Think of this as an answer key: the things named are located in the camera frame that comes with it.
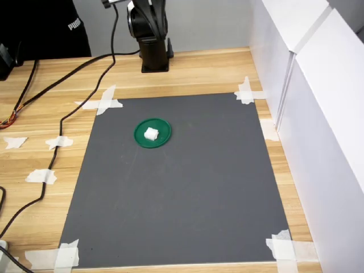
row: green plastic lid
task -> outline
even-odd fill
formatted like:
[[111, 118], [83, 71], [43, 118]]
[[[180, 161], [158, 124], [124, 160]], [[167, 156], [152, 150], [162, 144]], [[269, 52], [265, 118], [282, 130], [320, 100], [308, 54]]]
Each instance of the green plastic lid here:
[[[155, 141], [146, 139], [144, 133], [151, 127], [157, 129], [159, 134]], [[134, 130], [135, 141], [144, 148], [157, 148], [164, 145], [171, 137], [172, 128], [169, 123], [160, 118], [150, 118], [142, 121]]]

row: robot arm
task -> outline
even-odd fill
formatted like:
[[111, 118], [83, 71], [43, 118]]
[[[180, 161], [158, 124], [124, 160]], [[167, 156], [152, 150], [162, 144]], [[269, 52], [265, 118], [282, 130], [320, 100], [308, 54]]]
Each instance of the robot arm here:
[[[102, 0], [105, 8], [125, 0]], [[173, 57], [171, 41], [166, 36], [168, 22], [166, 0], [132, 0], [127, 7], [129, 31], [139, 43], [143, 59], [142, 72], [167, 72]]]

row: wire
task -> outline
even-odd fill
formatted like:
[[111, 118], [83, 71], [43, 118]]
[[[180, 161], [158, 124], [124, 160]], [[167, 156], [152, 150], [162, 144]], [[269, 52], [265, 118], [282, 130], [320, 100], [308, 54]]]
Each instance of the wire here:
[[[136, 53], [139, 53], [140, 50], [134, 51], [134, 52], [130, 52], [130, 53], [115, 53], [115, 56], [124, 56], [124, 55], [134, 55]], [[88, 60], [86, 62], [84, 62], [83, 64], [79, 65], [77, 68], [75, 68], [74, 70], [72, 70], [71, 72], [69, 72], [67, 75], [65, 75], [64, 77], [62, 77], [61, 79], [57, 80], [56, 82], [54, 82], [53, 84], [51, 84], [50, 86], [46, 87], [44, 90], [42, 90], [41, 92], [39, 92], [37, 95], [35, 95], [34, 97], [30, 98], [28, 101], [26, 101], [23, 105], [20, 105], [21, 100], [23, 99], [23, 96], [26, 92], [26, 89], [24, 89], [22, 95], [20, 96], [18, 102], [16, 103], [17, 107], [14, 108], [14, 111], [12, 113], [12, 115], [10, 115], [6, 120], [4, 120], [3, 122], [0, 121], [0, 130], [1, 129], [5, 129], [8, 128], [9, 126], [11, 126], [15, 120], [18, 117], [18, 113], [27, 105], [29, 105], [30, 103], [34, 102], [35, 100], [37, 100], [38, 98], [40, 98], [41, 96], [43, 96], [44, 94], [46, 94], [49, 90], [51, 90], [52, 88], [56, 87], [57, 85], [59, 85], [61, 82], [65, 81], [66, 79], [70, 78], [71, 76], [73, 76], [74, 74], [76, 74], [78, 71], [84, 69], [85, 67], [87, 67], [88, 65], [91, 65], [93, 63], [95, 63], [96, 61], [102, 60], [106, 57], [112, 56], [113, 54], [104, 54], [98, 57], [95, 57], [91, 60]], [[33, 77], [33, 73], [31, 74], [28, 83], [30, 83], [30, 81], [32, 80]]]
[[[116, 14], [116, 17], [115, 17], [115, 21], [114, 21], [114, 26], [113, 26], [113, 31], [111, 33], [111, 56], [113, 57], [113, 62], [108, 66], [108, 68], [102, 73], [102, 75], [100, 76], [100, 78], [98, 79], [97, 81], [97, 84], [96, 84], [96, 87], [94, 89], [94, 91], [91, 92], [90, 95], [87, 96], [87, 98], [80, 104], [78, 105], [78, 107], [76, 107], [72, 112], [70, 112], [69, 114], [65, 115], [64, 117], [62, 117], [62, 119], [60, 120], [60, 130], [59, 130], [59, 134], [62, 136], [63, 134], [63, 122], [69, 118], [70, 116], [72, 116], [76, 111], [78, 111], [78, 109], [80, 109], [95, 93], [96, 91], [98, 90], [98, 88], [100, 87], [100, 83], [102, 81], [102, 79], [105, 77], [105, 75], [108, 73], [108, 71], [115, 65], [116, 63], [116, 59], [115, 59], [115, 52], [114, 52], [114, 37], [115, 37], [115, 31], [116, 31], [116, 26], [117, 26], [117, 22], [118, 22], [118, 19], [119, 19], [119, 12], [118, 12], [118, 9], [116, 8], [115, 5], [113, 5], [114, 7], [114, 10], [115, 10], [115, 14]], [[118, 55], [131, 55], [131, 54], [135, 54], [139, 51], [135, 51], [135, 52], [132, 52], [132, 53], [119, 53]], [[91, 63], [94, 63], [95, 61], [97, 60], [101, 60], [103, 59], [104, 57], [107, 57], [107, 56], [110, 56], [110, 54], [107, 54], [107, 55], [102, 55], [102, 56], [99, 56], [99, 57], [96, 57], [94, 59], [91, 59], [85, 63], [83, 63], [82, 65], [80, 65], [79, 67], [77, 67], [76, 69], [74, 69], [72, 72], [68, 73], [66, 76], [64, 76], [61, 80], [55, 82], [54, 84], [50, 85], [49, 87], [47, 87], [46, 89], [44, 89], [42, 92], [40, 92], [39, 94], [37, 94], [36, 96], [34, 96], [33, 98], [31, 98], [30, 100], [28, 100], [27, 102], [25, 102], [22, 106], [19, 106], [20, 108], [26, 106], [27, 104], [30, 104], [32, 101], [35, 101], [37, 98], [41, 97], [43, 94], [45, 94], [47, 91], [49, 91], [50, 89], [52, 89], [54, 86], [60, 84], [62, 81], [66, 80], [67, 78], [71, 77], [71, 75], [75, 74], [76, 72], [78, 72], [79, 70], [83, 69], [84, 67], [86, 67], [87, 65], [91, 64]], [[19, 98], [19, 104], [22, 100], [22, 97], [24, 96], [25, 92], [26, 92], [26, 89], [29, 87], [30, 85], [30, 82], [31, 82], [31, 78], [33, 77], [34, 75], [34, 71], [36, 69], [36, 65], [38, 64], [37, 61], [34, 62], [34, 67], [33, 67], [33, 70], [32, 70], [32, 73], [31, 73], [31, 76], [30, 76], [30, 79], [28, 80], [28, 83], [26, 85], [26, 88], [24, 89], [25, 91], [23, 91], [22, 95], [20, 96]], [[59, 149], [59, 146], [56, 146], [55, 150], [54, 150], [54, 153], [53, 153], [53, 157], [52, 157], [52, 160], [48, 166], [48, 169], [52, 169], [53, 165], [54, 165], [54, 162], [56, 160], [56, 157], [57, 157], [57, 152], [58, 152], [58, 149]], [[40, 197], [37, 198], [36, 200], [34, 201], [31, 201], [30, 203], [26, 204], [25, 206], [23, 206], [22, 208], [20, 208], [14, 215], [13, 217], [11, 218], [11, 220], [9, 221], [9, 223], [5, 226], [5, 228], [3, 229], [2, 233], [0, 234], [0, 239], [4, 236], [4, 234], [7, 232], [8, 228], [11, 226], [11, 224], [14, 222], [14, 220], [17, 218], [17, 216], [23, 211], [25, 210], [26, 208], [28, 208], [29, 206], [37, 203], [38, 201], [42, 200], [43, 197], [44, 197], [44, 194], [46, 192], [46, 182], [43, 182], [42, 183], [42, 192], [40, 194]], [[1, 211], [1, 208], [2, 208], [2, 205], [3, 205], [3, 202], [5, 200], [5, 196], [6, 196], [6, 191], [3, 187], [0, 187], [0, 189], [2, 190], [3, 192], [3, 195], [2, 195], [2, 198], [1, 198], [1, 201], [0, 201], [0, 211]], [[19, 268], [21, 268], [23, 271], [27, 272], [27, 273], [33, 273], [31, 270], [27, 269], [25, 266], [23, 266], [21, 263], [19, 263], [6, 249], [4, 249], [3, 247], [0, 246], [0, 250], [6, 255], [8, 256]]]
[[16, 110], [19, 107], [19, 104], [22, 102], [25, 93], [28, 91], [28, 88], [29, 88], [30, 83], [31, 83], [31, 81], [33, 79], [33, 76], [34, 76], [36, 67], [38, 65], [38, 62], [39, 62], [39, 60], [34, 61], [32, 72], [30, 73], [28, 82], [27, 82], [26, 86], [24, 87], [23, 92], [22, 92], [22, 94], [20, 95], [20, 97], [18, 99], [18, 102], [15, 104], [14, 110], [11, 113], [11, 115], [6, 120], [0, 121], [0, 129], [8, 128], [10, 125], [12, 125], [15, 122], [15, 120], [16, 120]]

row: wooden desk surface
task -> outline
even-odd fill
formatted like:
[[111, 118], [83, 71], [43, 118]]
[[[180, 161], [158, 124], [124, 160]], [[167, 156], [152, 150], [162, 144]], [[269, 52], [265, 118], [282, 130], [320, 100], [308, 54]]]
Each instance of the wooden desk surface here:
[[[69, 71], [85, 58], [41, 61], [26, 98], [30, 98]], [[74, 101], [83, 101], [94, 89], [100, 74], [111, 58], [100, 60], [83, 69], [42, 98], [23, 109], [18, 120], [0, 131], [0, 185], [7, 190], [0, 217], [1, 230], [24, 204], [38, 198], [42, 185], [27, 183], [34, 169], [47, 168], [53, 151], [45, 141], [59, 135], [59, 120], [72, 111]], [[0, 119], [6, 118], [20, 96], [33, 62], [15, 68], [5, 82], [0, 82]], [[249, 76], [252, 90], [262, 87], [248, 48], [177, 53], [168, 73], [142, 74], [138, 56], [118, 56], [115, 67], [105, 76], [92, 100], [116, 84], [114, 98], [178, 96], [190, 94], [230, 93]], [[260, 118], [271, 118], [266, 101], [255, 101]], [[64, 135], [74, 140], [71, 147], [59, 149], [54, 165], [57, 181], [48, 185], [43, 201], [27, 208], [4, 236], [10, 252], [24, 265], [24, 252], [58, 247], [69, 204], [86, 150], [96, 110], [79, 110], [64, 122]], [[19, 149], [5, 150], [3, 137], [28, 137]], [[286, 212], [292, 239], [312, 241], [305, 216], [280, 142], [266, 141], [280, 196]], [[277, 272], [275, 262], [154, 266], [78, 270], [75, 272]], [[299, 264], [299, 272], [321, 272], [318, 263]]]

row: white cabinet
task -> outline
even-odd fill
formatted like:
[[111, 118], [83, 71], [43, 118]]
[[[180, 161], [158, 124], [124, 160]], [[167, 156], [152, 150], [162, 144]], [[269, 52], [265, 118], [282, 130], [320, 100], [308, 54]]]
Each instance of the white cabinet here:
[[253, 1], [250, 49], [276, 122], [295, 53], [329, 14], [326, 0]]
[[334, 10], [296, 56], [279, 136], [324, 272], [364, 272], [364, 45]]

